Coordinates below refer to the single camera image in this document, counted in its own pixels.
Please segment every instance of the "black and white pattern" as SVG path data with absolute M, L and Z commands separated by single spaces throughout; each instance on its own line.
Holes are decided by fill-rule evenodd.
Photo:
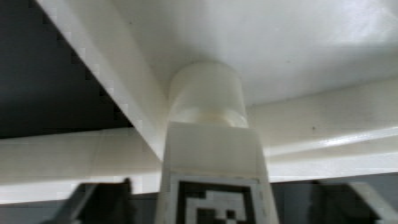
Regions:
M 265 223 L 258 181 L 180 176 L 171 184 L 171 223 Z
M 180 182 L 178 223 L 254 224 L 251 188 Z

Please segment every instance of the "white structure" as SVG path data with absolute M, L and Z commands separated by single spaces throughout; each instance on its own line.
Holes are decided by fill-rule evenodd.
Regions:
M 398 171 L 395 0 L 37 2 L 137 130 L 2 140 L 2 202 L 128 174 L 158 190 L 169 81 L 201 60 L 240 73 L 270 181 Z

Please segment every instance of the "white pillar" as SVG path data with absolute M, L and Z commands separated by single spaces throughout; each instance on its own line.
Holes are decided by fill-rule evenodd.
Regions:
M 217 63 L 172 80 L 162 174 L 158 224 L 279 223 L 238 74 Z
M 171 121 L 247 127 L 240 77 L 219 63 L 197 63 L 171 84 Z

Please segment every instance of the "white ceiling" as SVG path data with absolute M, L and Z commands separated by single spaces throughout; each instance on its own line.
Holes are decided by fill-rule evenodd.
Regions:
M 217 60 L 247 105 L 398 75 L 396 0 L 114 0 L 167 92 L 180 68 Z

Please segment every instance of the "dark background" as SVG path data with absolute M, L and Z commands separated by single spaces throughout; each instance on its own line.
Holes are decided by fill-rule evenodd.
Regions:
M 0 0 L 0 138 L 128 126 L 36 2 Z

